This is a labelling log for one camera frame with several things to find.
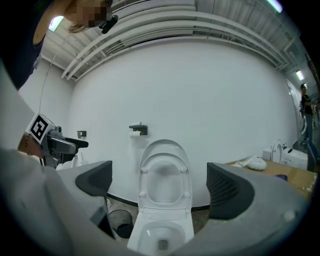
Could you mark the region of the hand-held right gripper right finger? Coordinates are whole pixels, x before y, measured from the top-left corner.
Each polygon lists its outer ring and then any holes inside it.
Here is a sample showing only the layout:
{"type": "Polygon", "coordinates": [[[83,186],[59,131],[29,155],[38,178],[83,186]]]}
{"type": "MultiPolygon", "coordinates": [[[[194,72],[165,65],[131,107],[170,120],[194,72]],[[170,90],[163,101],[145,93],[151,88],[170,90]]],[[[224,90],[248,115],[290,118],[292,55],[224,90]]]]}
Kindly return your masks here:
{"type": "Polygon", "coordinates": [[[210,245],[215,253],[268,253],[285,241],[310,201],[287,181],[219,163],[207,164],[210,245]]]}

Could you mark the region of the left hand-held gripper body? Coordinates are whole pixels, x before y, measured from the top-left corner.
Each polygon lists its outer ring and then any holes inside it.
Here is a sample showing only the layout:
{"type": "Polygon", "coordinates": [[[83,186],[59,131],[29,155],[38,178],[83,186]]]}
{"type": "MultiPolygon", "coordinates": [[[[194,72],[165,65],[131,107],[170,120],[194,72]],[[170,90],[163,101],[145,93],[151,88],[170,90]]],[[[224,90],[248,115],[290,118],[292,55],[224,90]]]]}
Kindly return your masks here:
{"type": "Polygon", "coordinates": [[[76,154],[59,153],[52,149],[52,137],[64,137],[62,127],[39,112],[24,136],[24,152],[29,156],[38,157],[41,165],[52,168],[72,161],[76,154]]]}

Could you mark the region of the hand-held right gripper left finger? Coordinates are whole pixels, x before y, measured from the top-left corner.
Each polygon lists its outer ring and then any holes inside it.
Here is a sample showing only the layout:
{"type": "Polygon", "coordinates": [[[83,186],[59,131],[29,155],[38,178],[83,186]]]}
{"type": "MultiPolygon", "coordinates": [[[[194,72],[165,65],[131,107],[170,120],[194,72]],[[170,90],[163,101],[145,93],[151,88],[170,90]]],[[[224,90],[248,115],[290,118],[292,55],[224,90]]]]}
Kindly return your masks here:
{"type": "Polygon", "coordinates": [[[114,239],[107,198],[113,181],[113,162],[108,160],[75,167],[62,166],[57,167],[56,171],[86,217],[114,239]]]}

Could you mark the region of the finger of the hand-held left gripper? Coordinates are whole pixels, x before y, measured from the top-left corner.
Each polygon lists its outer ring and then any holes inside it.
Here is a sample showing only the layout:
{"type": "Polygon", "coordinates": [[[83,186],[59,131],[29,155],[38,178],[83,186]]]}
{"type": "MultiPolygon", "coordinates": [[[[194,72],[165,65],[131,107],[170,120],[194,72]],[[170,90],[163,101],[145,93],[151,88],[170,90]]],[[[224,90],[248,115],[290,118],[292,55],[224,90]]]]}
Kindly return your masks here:
{"type": "Polygon", "coordinates": [[[87,148],[87,141],[72,139],[69,137],[52,137],[52,149],[62,154],[77,154],[79,149],[87,148]]]}

